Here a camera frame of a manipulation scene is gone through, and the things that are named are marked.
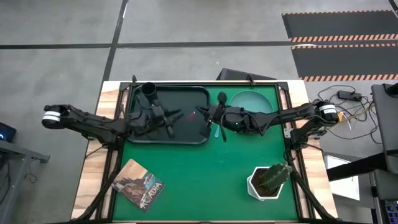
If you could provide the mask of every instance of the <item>white pot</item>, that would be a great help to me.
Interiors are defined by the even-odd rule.
[[[251,179],[254,175],[254,173],[256,173],[256,171],[258,169],[269,169],[270,167],[256,167],[254,168],[253,173],[248,177],[247,181],[248,181],[248,192],[249,195],[252,195],[253,197],[255,197],[256,199],[260,200],[260,201],[264,201],[264,200],[269,200],[269,199],[278,199],[280,191],[282,190],[282,187],[284,186],[283,184],[279,187],[278,192],[276,193],[276,196],[273,197],[261,197],[256,189],[254,188],[253,184],[251,183]]]

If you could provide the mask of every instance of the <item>gray floor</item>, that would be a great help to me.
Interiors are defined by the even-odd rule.
[[[0,44],[110,43],[120,5],[121,0],[0,0]],[[119,42],[287,40],[283,12],[371,9],[391,7],[387,0],[132,0]],[[25,182],[16,223],[69,219],[87,141],[72,131],[43,128],[43,107],[69,103],[94,112],[108,52],[0,50],[0,121],[18,129],[16,144],[51,154],[48,164],[32,165],[39,180]],[[130,80],[133,74],[140,80],[213,80],[223,67],[298,79],[288,47],[226,47],[119,49],[110,80]],[[309,98],[332,84],[307,83]],[[369,94],[373,82],[345,84]],[[371,128],[368,121],[354,131],[344,124],[333,129],[356,136]],[[359,157],[381,150],[368,137],[343,141],[330,134],[321,146]],[[369,221],[361,208],[336,203],[340,217]]]

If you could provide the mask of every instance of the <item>cactus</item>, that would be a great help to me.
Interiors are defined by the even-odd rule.
[[[261,187],[267,191],[274,190],[281,186],[289,178],[292,168],[287,164],[276,164],[270,167],[267,172],[260,175]]]

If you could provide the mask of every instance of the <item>green table surface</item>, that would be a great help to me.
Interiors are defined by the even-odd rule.
[[[246,90],[266,96],[278,108],[274,86],[206,86],[211,103],[220,91],[228,96]],[[193,221],[283,221],[297,220],[291,181],[277,200],[259,201],[248,194],[246,179],[256,166],[284,162],[282,126],[272,126],[260,135],[238,135],[226,129],[215,138],[213,124],[208,142],[197,145],[133,144],[124,147],[122,166],[134,159],[165,183],[165,188],[148,211],[143,212],[117,194],[114,220]]]

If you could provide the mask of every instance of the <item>black tray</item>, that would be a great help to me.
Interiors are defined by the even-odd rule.
[[[153,131],[145,136],[130,136],[131,142],[136,143],[156,143],[156,144],[203,144],[207,138],[199,132],[205,125],[205,120],[195,107],[208,106],[210,104],[209,92],[201,86],[161,86],[157,85],[157,96],[162,105],[168,110],[181,109],[183,116],[173,124],[174,138],[169,138],[164,127],[158,131]],[[139,98],[141,105],[148,108],[149,102],[137,88],[131,96],[131,110],[139,111],[136,103],[136,97]],[[143,114],[148,114],[147,110],[143,110]]]

